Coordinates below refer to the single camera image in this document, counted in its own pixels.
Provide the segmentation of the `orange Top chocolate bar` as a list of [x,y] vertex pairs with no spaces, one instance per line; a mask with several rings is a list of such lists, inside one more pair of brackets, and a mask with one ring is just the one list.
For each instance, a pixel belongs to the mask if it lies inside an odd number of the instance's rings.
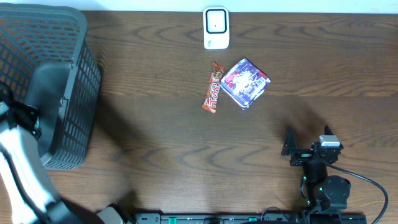
[[224,66],[218,65],[216,62],[212,63],[212,71],[209,80],[208,90],[201,107],[213,114],[216,113],[216,106],[218,104],[218,97],[220,93],[220,82],[225,73]]

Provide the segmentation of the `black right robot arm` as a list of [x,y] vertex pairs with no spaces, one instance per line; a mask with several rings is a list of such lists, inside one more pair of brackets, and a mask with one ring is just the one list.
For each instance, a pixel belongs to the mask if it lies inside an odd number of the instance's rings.
[[293,129],[288,129],[281,154],[290,157],[291,166],[303,168],[300,193],[308,207],[300,211],[302,223],[342,222],[340,214],[347,209],[351,183],[327,171],[338,160],[342,149],[342,143],[328,126],[308,149],[298,148]]

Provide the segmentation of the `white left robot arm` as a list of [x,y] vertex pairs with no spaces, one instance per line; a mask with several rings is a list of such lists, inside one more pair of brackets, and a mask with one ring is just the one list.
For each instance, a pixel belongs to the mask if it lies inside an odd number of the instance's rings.
[[1,177],[13,223],[130,223],[114,204],[95,213],[64,200],[40,159],[40,135],[38,109],[16,101],[1,83]]

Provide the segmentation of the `purple snack pack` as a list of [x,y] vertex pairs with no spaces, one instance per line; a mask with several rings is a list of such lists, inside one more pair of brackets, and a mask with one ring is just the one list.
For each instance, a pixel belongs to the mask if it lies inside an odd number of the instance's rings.
[[246,110],[261,96],[271,79],[247,58],[240,60],[221,79],[221,88]]

